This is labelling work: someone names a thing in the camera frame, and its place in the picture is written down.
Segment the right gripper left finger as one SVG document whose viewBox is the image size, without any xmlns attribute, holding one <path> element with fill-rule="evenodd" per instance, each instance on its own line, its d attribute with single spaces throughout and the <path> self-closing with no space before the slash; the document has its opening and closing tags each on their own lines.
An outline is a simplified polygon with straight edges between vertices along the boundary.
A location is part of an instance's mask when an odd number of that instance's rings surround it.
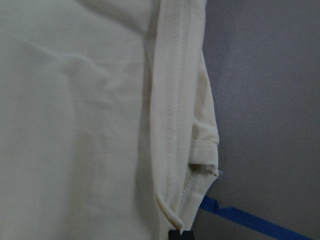
<svg viewBox="0 0 320 240">
<path fill-rule="evenodd" d="M 169 230 L 168 231 L 168 240 L 181 240 L 181 234 L 179 230 Z"/>
</svg>

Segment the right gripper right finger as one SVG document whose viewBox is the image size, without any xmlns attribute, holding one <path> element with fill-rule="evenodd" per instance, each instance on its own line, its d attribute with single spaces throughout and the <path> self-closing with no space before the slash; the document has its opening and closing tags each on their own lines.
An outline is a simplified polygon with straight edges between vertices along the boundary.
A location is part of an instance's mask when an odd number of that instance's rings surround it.
<svg viewBox="0 0 320 240">
<path fill-rule="evenodd" d="M 182 240 L 194 240 L 194 233 L 192 230 L 185 230 L 182 232 Z"/>
</svg>

